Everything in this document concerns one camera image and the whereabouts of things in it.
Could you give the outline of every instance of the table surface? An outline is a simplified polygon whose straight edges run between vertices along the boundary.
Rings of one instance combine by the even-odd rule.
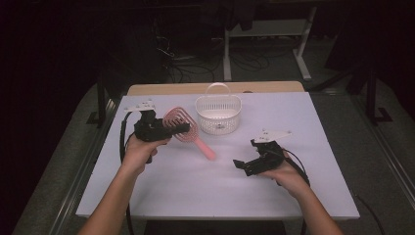
[[[247,87],[252,83],[241,82],[236,85]],[[151,99],[156,105],[157,118],[162,118],[172,107],[180,106],[194,120],[198,120],[195,101],[203,95],[205,92],[123,97],[76,214],[89,216],[94,211],[120,165],[118,141],[120,124],[125,117],[124,108]],[[207,160],[196,145],[175,138],[166,146],[159,147],[159,153],[136,182],[130,201],[132,216],[145,219],[301,217],[298,203],[285,189],[269,178],[246,177],[242,170],[233,165],[234,159],[248,162],[258,157],[250,141],[265,128],[292,132],[292,135],[277,142],[300,158],[311,187],[334,219],[359,218],[308,93],[235,95],[241,98],[243,104],[238,129],[221,136],[200,131],[201,139],[215,151],[216,160]],[[138,112],[130,116],[127,134],[133,131],[133,124],[139,118]]]
[[[132,85],[127,95],[170,95],[203,94],[211,83],[175,83],[175,84],[140,84]],[[233,93],[250,92],[301,92],[304,91],[299,81],[249,81],[223,82]],[[227,92],[224,88],[210,89],[209,94]]]

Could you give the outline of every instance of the brush handle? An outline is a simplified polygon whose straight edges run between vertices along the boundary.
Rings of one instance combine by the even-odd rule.
[[[204,142],[201,138],[197,137],[193,142],[198,146],[198,148],[204,153],[204,155],[211,161],[216,157],[216,153]]]

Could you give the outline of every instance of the plastic basket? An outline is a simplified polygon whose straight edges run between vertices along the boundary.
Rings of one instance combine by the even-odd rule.
[[[226,87],[228,94],[208,95],[214,86]],[[199,127],[202,131],[212,135],[223,135],[238,128],[242,103],[238,96],[230,93],[231,90],[226,84],[215,82],[207,88],[205,96],[196,100]]]

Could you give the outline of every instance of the pink hair brush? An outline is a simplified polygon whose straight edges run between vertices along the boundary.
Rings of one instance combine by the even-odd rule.
[[[164,126],[175,126],[177,124],[189,123],[190,130],[188,132],[175,134],[181,142],[193,142],[198,146],[201,152],[209,159],[214,160],[216,153],[199,138],[199,128],[195,121],[187,114],[187,112],[181,107],[175,107],[165,113],[162,119],[162,125]]]

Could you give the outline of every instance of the table leg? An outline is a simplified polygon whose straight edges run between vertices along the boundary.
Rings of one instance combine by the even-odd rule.
[[[232,81],[231,62],[229,60],[229,31],[225,29],[225,53],[223,56],[223,79]]]
[[[308,35],[310,33],[312,22],[313,22],[316,11],[317,11],[317,7],[313,7],[310,9],[307,22],[305,23],[304,30],[302,31],[301,43],[297,49],[293,50],[294,57],[296,58],[297,65],[299,65],[300,72],[304,80],[310,80],[311,75],[308,71],[307,66],[305,65],[304,59],[302,58],[302,52],[304,51],[305,44],[307,42]]]

